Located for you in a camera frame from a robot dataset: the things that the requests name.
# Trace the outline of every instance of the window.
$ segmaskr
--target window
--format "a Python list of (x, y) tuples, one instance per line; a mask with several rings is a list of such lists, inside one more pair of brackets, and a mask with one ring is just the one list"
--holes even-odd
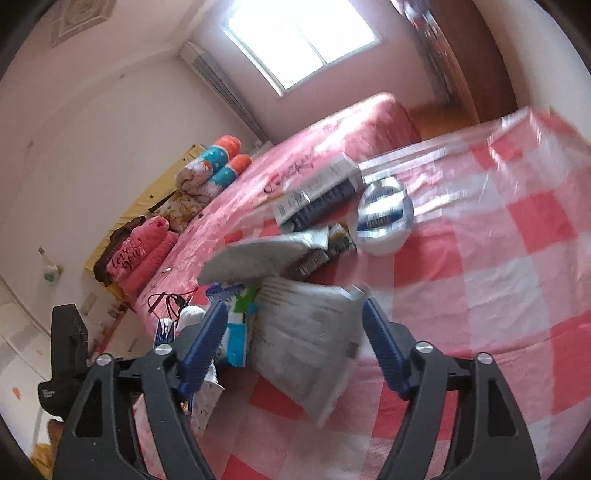
[(225, 32), (280, 95), (377, 42), (348, 0), (241, 0)]

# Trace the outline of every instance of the pink and white checkered sheet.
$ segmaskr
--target pink and white checkered sheet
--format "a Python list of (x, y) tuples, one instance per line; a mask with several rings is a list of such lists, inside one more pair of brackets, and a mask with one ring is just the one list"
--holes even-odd
[[(548, 477), (591, 417), (591, 148), (560, 118), (526, 109), (360, 166), (413, 185), (416, 205), (463, 198), (431, 214), (397, 253), (358, 251), (311, 280), (365, 283), (392, 320), (445, 353), (490, 352)], [(278, 233), (269, 205), (226, 231), (211, 251)], [(220, 383), (226, 391), (199, 445), (222, 480), (375, 479), (405, 410), (368, 343), (322, 429), (251, 369), (223, 372)], [(443, 467), (454, 412), (449, 394), (428, 478)], [(141, 405), (136, 419), (149, 470), (162, 477)]]

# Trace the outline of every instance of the colorful packaging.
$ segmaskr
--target colorful packaging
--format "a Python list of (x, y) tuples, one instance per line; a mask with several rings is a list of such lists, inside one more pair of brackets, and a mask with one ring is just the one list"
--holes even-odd
[(197, 195), (200, 199), (204, 197), (206, 199), (204, 201), (211, 202), (211, 200), (228, 188), (251, 163), (252, 159), (248, 155), (237, 155), (199, 187)]
[(213, 144), (218, 145), (226, 150), (230, 158), (236, 157), (236, 155), (240, 153), (240, 149), (242, 147), (240, 140), (231, 135), (224, 135), (218, 138)]
[(212, 303), (224, 301), (228, 305), (228, 326), (217, 349), (216, 362), (227, 362), (233, 367), (246, 366), (251, 337), (249, 324), (256, 312), (256, 290), (244, 288), (241, 284), (223, 286), (214, 283), (205, 291)]

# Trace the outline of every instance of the wooden floor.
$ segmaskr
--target wooden floor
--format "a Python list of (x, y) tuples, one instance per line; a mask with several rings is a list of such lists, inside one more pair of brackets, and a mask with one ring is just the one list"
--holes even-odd
[(428, 105), (409, 111), (410, 116), (421, 131), (423, 140), (445, 135), (475, 123), (460, 105)]

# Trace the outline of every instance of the yellow headboard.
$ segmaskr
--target yellow headboard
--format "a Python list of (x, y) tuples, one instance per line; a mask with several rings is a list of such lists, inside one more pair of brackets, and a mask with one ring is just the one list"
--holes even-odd
[[(172, 192), (176, 190), (176, 185), (174, 178), (176, 174), (181, 171), (181, 169), (189, 163), (191, 160), (197, 158), (199, 154), (201, 154), (205, 150), (205, 147), (202, 145), (193, 145), (189, 150), (185, 152), (183, 158), (177, 160), (166, 172), (160, 176), (158, 180), (156, 180), (152, 185), (146, 188), (142, 195), (127, 209), (127, 211), (119, 218), (117, 223), (113, 226), (113, 228), (107, 232), (105, 237), (101, 240), (99, 245), (95, 248), (92, 252), (92, 255), (86, 261), (84, 266), (85, 270), (90, 273), (94, 277), (93, 268), (95, 266), (96, 261), (100, 258), (102, 253), (108, 247), (109, 242), (111, 241), (111, 234), (117, 230), (118, 228), (124, 226), (130, 220), (133, 220), (136, 217), (141, 215), (145, 215), (150, 208), (152, 208), (156, 203), (160, 200), (166, 198)], [(123, 291), (117, 286), (113, 284), (107, 287), (115, 297), (120, 300), (125, 300), (125, 295)]]

